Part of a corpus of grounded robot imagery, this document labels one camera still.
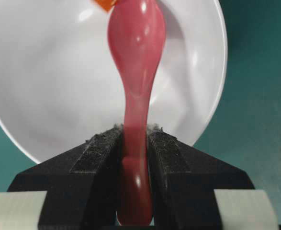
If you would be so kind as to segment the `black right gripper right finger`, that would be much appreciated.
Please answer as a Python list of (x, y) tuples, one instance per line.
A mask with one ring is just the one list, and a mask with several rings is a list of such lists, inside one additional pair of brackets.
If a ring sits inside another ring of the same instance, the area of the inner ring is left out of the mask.
[(158, 230), (277, 230), (264, 190), (224, 161), (154, 131), (148, 136), (154, 223)]

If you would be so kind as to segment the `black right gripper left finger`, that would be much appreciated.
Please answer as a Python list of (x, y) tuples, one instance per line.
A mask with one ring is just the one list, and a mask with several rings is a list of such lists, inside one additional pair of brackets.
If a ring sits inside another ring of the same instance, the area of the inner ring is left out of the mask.
[(18, 173), (0, 192), (0, 230), (98, 230), (115, 223), (122, 131), (114, 127)]

